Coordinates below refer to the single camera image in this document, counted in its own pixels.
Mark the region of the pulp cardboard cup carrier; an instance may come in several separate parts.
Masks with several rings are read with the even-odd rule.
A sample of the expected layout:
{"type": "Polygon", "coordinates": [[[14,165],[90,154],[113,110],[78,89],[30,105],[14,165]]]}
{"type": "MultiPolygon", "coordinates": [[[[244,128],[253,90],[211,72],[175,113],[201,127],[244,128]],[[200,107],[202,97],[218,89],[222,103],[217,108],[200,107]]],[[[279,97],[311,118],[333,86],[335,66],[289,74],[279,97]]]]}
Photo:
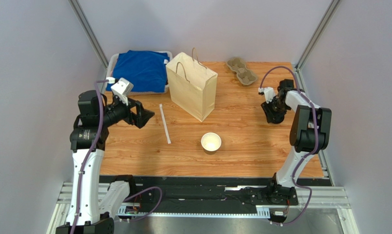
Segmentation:
{"type": "Polygon", "coordinates": [[[258,76],[248,68],[247,62],[241,57],[233,57],[226,62],[229,69],[243,86],[249,86],[258,80],[258,76]]]}

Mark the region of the paper coffee cup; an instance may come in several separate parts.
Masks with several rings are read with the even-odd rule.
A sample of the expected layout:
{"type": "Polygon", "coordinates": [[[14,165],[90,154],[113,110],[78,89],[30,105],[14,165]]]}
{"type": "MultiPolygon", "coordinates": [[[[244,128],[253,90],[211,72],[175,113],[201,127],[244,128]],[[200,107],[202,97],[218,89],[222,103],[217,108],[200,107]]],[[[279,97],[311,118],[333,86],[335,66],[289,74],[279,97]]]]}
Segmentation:
{"type": "Polygon", "coordinates": [[[218,134],[209,132],[202,136],[200,143],[205,151],[214,153],[221,147],[222,139],[218,134]]]}

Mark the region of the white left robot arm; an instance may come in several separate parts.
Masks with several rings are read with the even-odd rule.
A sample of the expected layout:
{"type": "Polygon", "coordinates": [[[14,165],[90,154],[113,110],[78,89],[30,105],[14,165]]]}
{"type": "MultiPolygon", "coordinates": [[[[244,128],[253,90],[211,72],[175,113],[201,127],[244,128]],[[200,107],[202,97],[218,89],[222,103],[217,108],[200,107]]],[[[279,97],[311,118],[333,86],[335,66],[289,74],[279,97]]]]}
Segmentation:
{"type": "Polygon", "coordinates": [[[58,234],[112,234],[122,202],[136,191],[132,175],[119,175],[110,183],[102,199],[98,197],[101,163],[105,153],[108,128],[121,120],[142,128],[154,116],[142,103],[131,98],[124,103],[120,96],[107,97],[95,90],[78,97],[80,114],[70,134],[74,163],[74,185],[66,221],[56,228],[58,234]]]}

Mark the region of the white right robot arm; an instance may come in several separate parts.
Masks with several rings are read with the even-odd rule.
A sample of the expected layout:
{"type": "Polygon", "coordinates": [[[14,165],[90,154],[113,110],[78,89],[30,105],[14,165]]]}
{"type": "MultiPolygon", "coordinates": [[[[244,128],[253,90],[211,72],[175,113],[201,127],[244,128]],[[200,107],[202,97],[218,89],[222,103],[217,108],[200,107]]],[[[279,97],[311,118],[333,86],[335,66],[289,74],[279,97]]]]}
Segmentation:
{"type": "Polygon", "coordinates": [[[332,112],[315,105],[294,87],[293,80],[281,81],[277,89],[276,93],[271,87],[260,87],[258,93],[265,98],[261,107],[268,123],[279,124],[288,110],[294,111],[289,135],[291,150],[267,187],[269,198],[285,200],[294,196],[297,179],[310,159],[327,148],[332,112]]]}

